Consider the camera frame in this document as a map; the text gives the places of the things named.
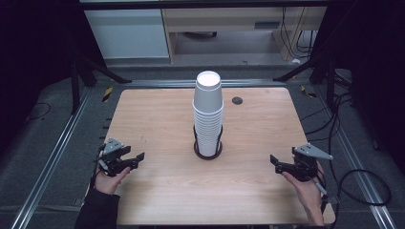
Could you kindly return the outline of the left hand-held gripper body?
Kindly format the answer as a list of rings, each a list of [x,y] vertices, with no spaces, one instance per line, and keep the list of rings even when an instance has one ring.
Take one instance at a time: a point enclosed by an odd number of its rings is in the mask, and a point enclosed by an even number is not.
[[[123,143],[109,138],[99,149],[101,155],[96,159],[96,163],[99,164],[100,170],[109,177],[114,177],[127,168],[124,167],[122,156],[118,154],[122,147],[125,147]]]

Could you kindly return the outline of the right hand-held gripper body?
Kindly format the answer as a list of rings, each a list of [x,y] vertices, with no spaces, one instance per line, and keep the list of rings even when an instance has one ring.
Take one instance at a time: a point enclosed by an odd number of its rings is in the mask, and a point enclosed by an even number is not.
[[[294,160],[293,176],[299,181],[308,181],[317,176],[318,159],[333,160],[332,155],[310,143],[293,147],[292,153]]]

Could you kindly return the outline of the person's left hand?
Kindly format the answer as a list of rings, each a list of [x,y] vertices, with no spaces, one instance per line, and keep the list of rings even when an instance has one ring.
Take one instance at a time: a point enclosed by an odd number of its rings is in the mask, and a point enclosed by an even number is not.
[[[114,177],[109,177],[100,170],[99,164],[97,164],[93,187],[100,193],[113,195],[119,184],[127,177],[130,171],[131,169],[127,167]]]

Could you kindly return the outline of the person's right hand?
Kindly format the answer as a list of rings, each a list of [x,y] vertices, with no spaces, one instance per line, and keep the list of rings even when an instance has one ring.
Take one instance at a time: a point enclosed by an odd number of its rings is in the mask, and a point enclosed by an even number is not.
[[[297,197],[307,213],[322,213],[321,191],[317,187],[319,183],[317,177],[308,181],[299,181],[288,172],[283,172],[282,176],[295,188]]]

